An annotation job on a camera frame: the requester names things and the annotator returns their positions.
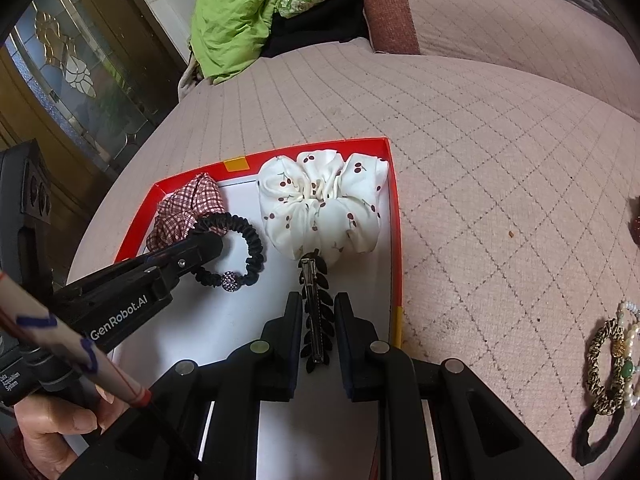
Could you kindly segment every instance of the black elastic band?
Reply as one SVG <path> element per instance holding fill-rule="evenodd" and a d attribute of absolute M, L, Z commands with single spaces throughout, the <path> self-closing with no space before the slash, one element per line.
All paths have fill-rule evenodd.
<path fill-rule="evenodd" d="M 611 422 L 607 428 L 607 433 L 593 446 L 589 446 L 589 429 L 596 419 L 596 410 L 590 406 L 586 412 L 582 414 L 580 423 L 575 430 L 574 436 L 574 458 L 578 464 L 585 466 L 595 460 L 609 447 L 611 441 L 616 436 L 620 422 L 625 416 L 625 408 L 618 408 L 611 417 Z"/>
<path fill-rule="evenodd" d="M 247 244 L 249 257 L 246 259 L 246 274 L 238 276 L 239 285 L 253 285 L 258 281 L 258 273 L 262 269 L 264 256 L 262 256 L 262 242 L 255 228 L 249 224 L 246 218 L 231 213 L 208 213 L 198 218 L 192 232 L 203 233 L 211 228 L 240 233 Z M 215 272 L 209 272 L 204 267 L 193 271 L 196 281 L 206 286 L 222 285 L 222 276 Z"/>

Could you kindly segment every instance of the metal screw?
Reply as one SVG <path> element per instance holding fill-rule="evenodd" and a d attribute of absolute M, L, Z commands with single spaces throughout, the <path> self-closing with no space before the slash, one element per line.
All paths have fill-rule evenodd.
<path fill-rule="evenodd" d="M 269 343 L 258 339 L 258 341 L 254 341 L 253 343 L 251 343 L 249 349 L 254 354 L 264 354 L 265 352 L 269 351 Z"/>
<path fill-rule="evenodd" d="M 177 365 L 175 365 L 175 371 L 180 375 L 189 375 L 194 370 L 195 365 L 193 364 L 193 361 L 180 361 Z"/>
<path fill-rule="evenodd" d="M 386 354 L 389 352 L 389 344 L 384 341 L 374 341 L 369 345 L 371 351 L 375 354 Z"/>
<path fill-rule="evenodd" d="M 465 365 L 459 359 L 447 359 L 444 363 L 444 367 L 452 374 L 459 374 L 465 369 Z"/>

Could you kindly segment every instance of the leopard print hair tie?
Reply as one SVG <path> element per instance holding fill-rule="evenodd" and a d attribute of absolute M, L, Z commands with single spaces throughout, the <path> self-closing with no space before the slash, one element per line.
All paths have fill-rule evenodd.
<path fill-rule="evenodd" d="M 609 319 L 603 327 L 598 329 L 589 344 L 586 386 L 589 393 L 596 397 L 593 407 L 598 415 L 612 415 L 624 403 L 625 380 L 622 377 L 622 367 L 625 360 L 624 352 L 619 351 L 620 348 L 624 348 L 624 337 L 625 334 L 622 327 L 618 325 L 618 321 Z M 598 370 L 598 357 L 606 339 L 612 341 L 611 368 L 613 377 L 608 389 L 600 383 L 600 371 Z"/>

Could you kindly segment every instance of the green blanket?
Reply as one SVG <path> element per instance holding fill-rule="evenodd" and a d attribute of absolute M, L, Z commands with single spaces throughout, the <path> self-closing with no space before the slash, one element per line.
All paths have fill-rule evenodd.
<path fill-rule="evenodd" d="M 277 1 L 196 0 L 191 48 L 205 77 L 225 81 L 258 59 Z"/>

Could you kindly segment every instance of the brown pillow trim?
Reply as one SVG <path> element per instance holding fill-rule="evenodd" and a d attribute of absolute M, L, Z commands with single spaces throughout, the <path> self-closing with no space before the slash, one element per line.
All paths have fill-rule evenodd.
<path fill-rule="evenodd" d="M 388 54 L 420 54 L 409 0 L 364 0 L 373 50 Z"/>

